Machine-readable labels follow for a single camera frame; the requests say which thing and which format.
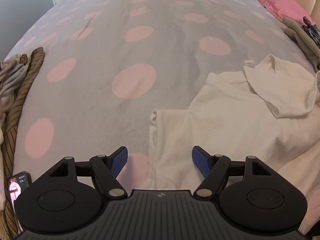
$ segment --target blue gripper pad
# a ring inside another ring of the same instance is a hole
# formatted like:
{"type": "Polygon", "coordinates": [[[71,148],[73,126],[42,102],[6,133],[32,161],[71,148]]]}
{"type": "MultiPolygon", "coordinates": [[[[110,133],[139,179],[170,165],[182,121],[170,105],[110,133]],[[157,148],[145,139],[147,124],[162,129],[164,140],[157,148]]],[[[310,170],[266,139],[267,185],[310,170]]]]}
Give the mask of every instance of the blue gripper pad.
{"type": "Polygon", "coordinates": [[[209,166],[209,160],[196,148],[192,149],[192,161],[205,178],[211,171],[209,166]]]}
{"type": "Polygon", "coordinates": [[[111,161],[110,171],[115,178],[118,177],[120,171],[128,161],[128,149],[123,147],[120,150],[121,151],[116,155],[116,157],[112,158],[111,161]]]}

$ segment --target brown striped fabric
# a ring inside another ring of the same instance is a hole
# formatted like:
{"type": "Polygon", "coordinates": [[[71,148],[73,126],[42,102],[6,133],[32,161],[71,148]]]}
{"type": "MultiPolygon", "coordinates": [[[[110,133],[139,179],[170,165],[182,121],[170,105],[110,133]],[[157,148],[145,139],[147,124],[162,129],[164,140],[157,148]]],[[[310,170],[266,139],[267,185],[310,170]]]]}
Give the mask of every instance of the brown striped fabric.
{"type": "Polygon", "coordinates": [[[1,145],[4,166],[4,190],[5,190],[5,207],[0,212],[0,239],[11,240],[18,236],[16,218],[11,205],[8,178],[13,172],[13,157],[17,138],[18,122],[20,119],[22,107],[27,93],[39,73],[44,60],[44,51],[42,47],[35,49],[30,58],[29,68],[25,80],[21,84],[16,99],[7,115],[4,127],[4,142],[1,145]]]}

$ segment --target white label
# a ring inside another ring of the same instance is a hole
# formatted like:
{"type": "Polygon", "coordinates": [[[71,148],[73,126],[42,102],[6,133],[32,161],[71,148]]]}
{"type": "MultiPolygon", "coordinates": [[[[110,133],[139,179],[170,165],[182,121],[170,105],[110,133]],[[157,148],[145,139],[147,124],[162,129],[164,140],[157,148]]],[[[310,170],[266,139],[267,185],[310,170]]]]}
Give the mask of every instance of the white label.
{"type": "Polygon", "coordinates": [[[254,67],[254,61],[253,61],[253,60],[245,60],[245,61],[244,61],[244,64],[245,64],[247,67],[254,67]]]}

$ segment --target gray wall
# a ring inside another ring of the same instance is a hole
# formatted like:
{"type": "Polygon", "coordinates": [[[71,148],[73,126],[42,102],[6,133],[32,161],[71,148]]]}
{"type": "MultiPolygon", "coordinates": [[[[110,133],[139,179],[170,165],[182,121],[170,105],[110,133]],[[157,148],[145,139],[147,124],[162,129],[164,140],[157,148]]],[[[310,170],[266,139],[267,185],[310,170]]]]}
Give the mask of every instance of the gray wall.
{"type": "Polygon", "coordinates": [[[0,60],[52,6],[52,0],[0,0],[0,60]]]}

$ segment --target polka dot bed sheet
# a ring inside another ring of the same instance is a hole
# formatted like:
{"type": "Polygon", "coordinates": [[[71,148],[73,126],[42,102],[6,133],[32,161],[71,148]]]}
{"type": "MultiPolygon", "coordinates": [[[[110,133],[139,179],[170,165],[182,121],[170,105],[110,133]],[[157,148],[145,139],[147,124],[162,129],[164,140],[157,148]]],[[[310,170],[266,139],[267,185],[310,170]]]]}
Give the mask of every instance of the polka dot bed sheet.
{"type": "Polygon", "coordinates": [[[127,146],[118,179],[138,188],[152,110],[187,109],[208,73],[268,54],[314,73],[282,27],[257,0],[62,0],[8,55],[46,53],[23,107],[14,173],[36,180],[65,156],[87,161],[127,146]]]}

